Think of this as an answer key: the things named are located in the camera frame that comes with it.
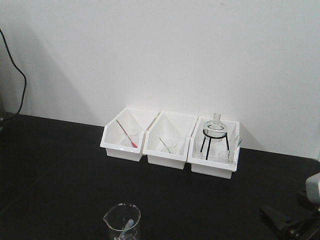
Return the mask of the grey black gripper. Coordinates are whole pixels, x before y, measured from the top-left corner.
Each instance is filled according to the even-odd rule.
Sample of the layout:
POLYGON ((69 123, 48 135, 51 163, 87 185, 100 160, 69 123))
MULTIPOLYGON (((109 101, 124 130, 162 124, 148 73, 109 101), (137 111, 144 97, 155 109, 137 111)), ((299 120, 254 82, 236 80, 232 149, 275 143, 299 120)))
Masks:
MULTIPOLYGON (((305 190, 299 192, 300 203, 312 210, 311 216, 289 228, 291 240, 319 240, 320 239, 320 173, 308 177, 305 181, 305 190)), ((262 221, 277 234, 288 230, 291 218, 275 210, 269 205, 259 208, 262 221)))

